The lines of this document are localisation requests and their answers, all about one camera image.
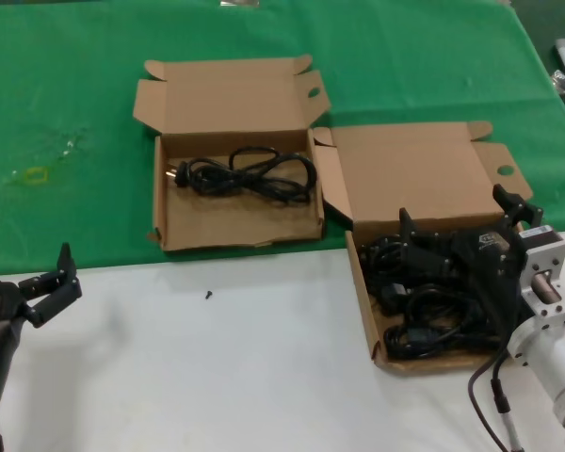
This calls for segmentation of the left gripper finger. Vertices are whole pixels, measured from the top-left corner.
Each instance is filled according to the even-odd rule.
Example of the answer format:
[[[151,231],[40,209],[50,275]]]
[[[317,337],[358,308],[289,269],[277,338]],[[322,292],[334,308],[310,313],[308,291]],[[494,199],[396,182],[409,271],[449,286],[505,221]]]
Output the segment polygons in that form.
[[[70,245],[62,244],[55,270],[19,282],[18,287],[26,300],[44,296],[65,300],[78,299],[77,268]]]
[[[25,283],[27,300],[39,299],[33,306],[25,305],[25,319],[40,328],[82,297],[76,277],[36,278]]]

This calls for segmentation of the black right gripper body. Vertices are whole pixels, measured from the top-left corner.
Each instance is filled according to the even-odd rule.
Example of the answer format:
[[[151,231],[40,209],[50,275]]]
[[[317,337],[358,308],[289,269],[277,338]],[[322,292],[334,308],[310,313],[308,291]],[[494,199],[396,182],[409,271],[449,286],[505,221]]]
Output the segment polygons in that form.
[[[521,309],[520,275],[524,255],[518,244],[519,222],[494,224],[457,232],[453,259],[460,275],[472,289],[502,340],[517,326]]]

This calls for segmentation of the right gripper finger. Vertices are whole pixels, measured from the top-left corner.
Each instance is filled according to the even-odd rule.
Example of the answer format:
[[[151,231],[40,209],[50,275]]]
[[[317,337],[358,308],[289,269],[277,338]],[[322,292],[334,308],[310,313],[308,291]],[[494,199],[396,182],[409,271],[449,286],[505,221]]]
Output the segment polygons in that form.
[[[531,228],[541,226],[543,210],[527,202],[518,193],[506,191],[500,184],[493,186],[492,197],[500,206],[503,215],[492,226],[495,232],[507,232],[525,222]]]
[[[451,233],[420,231],[408,211],[400,208],[399,238],[403,264],[435,278],[452,276]]]

